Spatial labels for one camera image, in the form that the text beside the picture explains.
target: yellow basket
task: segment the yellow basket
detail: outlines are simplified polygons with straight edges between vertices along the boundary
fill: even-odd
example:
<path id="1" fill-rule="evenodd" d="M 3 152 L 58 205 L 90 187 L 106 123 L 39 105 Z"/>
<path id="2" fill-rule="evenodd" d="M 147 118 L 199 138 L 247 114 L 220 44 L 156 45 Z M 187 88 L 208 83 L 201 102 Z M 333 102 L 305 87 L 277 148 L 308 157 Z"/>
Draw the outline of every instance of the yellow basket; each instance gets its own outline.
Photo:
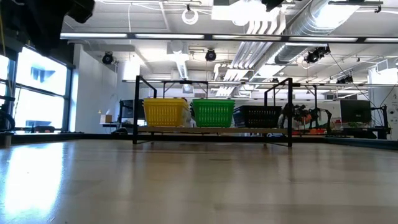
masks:
<path id="1" fill-rule="evenodd" d="M 184 99 L 144 99 L 144 109 L 148 126 L 190 126 L 191 114 Z"/>

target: white wall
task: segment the white wall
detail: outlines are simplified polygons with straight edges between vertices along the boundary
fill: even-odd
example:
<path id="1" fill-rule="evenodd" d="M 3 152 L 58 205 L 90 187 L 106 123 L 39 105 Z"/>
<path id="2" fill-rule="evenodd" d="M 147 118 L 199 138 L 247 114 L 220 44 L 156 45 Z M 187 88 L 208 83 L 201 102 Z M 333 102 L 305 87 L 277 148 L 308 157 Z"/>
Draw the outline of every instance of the white wall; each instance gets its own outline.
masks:
<path id="1" fill-rule="evenodd" d="M 375 69 L 369 70 L 369 81 L 372 84 L 392 84 L 395 85 L 398 81 L 398 74 L 396 70 L 389 70 L 377 73 Z M 398 87 L 392 88 L 372 88 L 369 89 L 369 97 L 375 106 L 387 106 L 387 119 L 391 128 L 391 135 L 387 138 L 391 140 L 398 140 Z M 378 123 L 383 124 L 382 113 L 380 116 L 376 111 L 372 115 Z"/>
<path id="2" fill-rule="evenodd" d="M 115 116 L 118 101 L 117 74 L 87 54 L 79 44 L 75 46 L 70 131 L 108 133 L 100 125 L 100 114 L 110 111 Z"/>

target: computer monitor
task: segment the computer monitor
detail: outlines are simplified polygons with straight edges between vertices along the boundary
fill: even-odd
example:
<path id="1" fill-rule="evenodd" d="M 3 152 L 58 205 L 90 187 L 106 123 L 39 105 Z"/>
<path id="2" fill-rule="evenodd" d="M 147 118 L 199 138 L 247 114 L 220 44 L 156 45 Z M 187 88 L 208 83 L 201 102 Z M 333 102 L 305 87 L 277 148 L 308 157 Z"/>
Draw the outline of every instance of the computer monitor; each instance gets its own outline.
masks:
<path id="1" fill-rule="evenodd" d="M 341 122 L 369 123 L 372 120 L 371 103 L 367 100 L 341 100 Z"/>
<path id="2" fill-rule="evenodd" d="M 133 118 L 134 100 L 123 100 L 123 105 L 122 118 Z M 138 119 L 145 119 L 144 100 L 139 100 L 138 105 Z"/>

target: cable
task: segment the cable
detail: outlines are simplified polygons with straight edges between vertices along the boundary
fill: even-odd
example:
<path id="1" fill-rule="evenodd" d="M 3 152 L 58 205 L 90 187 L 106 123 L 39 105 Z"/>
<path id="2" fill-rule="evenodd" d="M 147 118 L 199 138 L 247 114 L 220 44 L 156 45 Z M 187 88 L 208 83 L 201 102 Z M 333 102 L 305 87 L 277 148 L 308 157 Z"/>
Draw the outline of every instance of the cable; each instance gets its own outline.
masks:
<path id="1" fill-rule="evenodd" d="M 192 9 L 191 11 L 193 12 L 193 17 L 190 19 L 187 18 L 187 12 L 189 12 L 188 9 L 185 9 L 181 15 L 182 21 L 188 25 L 194 25 L 195 23 L 198 22 L 199 19 L 198 11 L 194 9 Z"/>
<path id="2" fill-rule="evenodd" d="M 330 55 L 330 56 L 332 57 L 332 59 L 336 62 L 336 65 L 340 68 L 340 70 L 343 72 L 343 74 L 344 74 L 344 75 L 347 75 L 346 72 L 342 69 L 342 67 L 338 64 L 338 62 L 336 61 L 336 59 L 334 58 L 334 56 L 332 56 L 331 53 L 329 53 L 329 55 Z M 362 90 L 360 90 L 360 89 L 358 88 L 357 85 L 355 85 L 355 83 L 353 83 L 353 85 L 359 90 L 359 92 L 361 92 L 361 94 L 362 94 L 363 96 L 366 97 L 366 99 L 368 99 L 368 101 L 369 101 L 375 108 L 377 108 L 377 106 L 376 106 L 376 105 L 375 105 L 375 104 L 362 92 Z M 382 121 L 381 115 L 380 115 L 380 111 L 377 110 L 377 113 L 379 114 L 380 121 Z"/>
<path id="3" fill-rule="evenodd" d="M 312 68 L 312 67 L 314 67 L 315 65 L 311 65 L 311 66 L 310 66 L 310 65 L 307 63 L 307 67 L 304 67 L 304 60 L 302 60 L 302 61 L 301 61 L 301 66 L 302 66 L 302 68 L 308 70 L 309 68 Z"/>

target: window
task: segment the window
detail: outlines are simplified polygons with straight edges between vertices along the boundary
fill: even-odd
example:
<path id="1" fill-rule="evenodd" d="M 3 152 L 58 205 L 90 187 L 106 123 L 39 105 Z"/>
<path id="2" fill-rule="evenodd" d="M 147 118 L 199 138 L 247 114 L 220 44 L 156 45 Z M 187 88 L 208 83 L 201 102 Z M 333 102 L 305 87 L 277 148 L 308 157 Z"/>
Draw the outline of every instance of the window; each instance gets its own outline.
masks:
<path id="1" fill-rule="evenodd" d="M 0 55 L 0 78 L 3 80 L 7 79 L 8 76 L 9 59 L 5 56 Z"/>
<path id="2" fill-rule="evenodd" d="M 62 128 L 64 99 L 16 88 L 16 127 L 53 126 Z"/>
<path id="3" fill-rule="evenodd" d="M 6 95 L 6 84 L 0 83 L 0 95 Z M 0 106 L 4 103 L 4 100 L 0 99 Z"/>
<path id="4" fill-rule="evenodd" d="M 17 83 L 64 95 L 68 68 L 33 50 L 23 48 L 18 57 Z"/>
<path id="5" fill-rule="evenodd" d="M 69 97 L 66 66 L 23 48 L 19 53 L 13 115 L 17 128 L 53 126 L 67 129 Z"/>

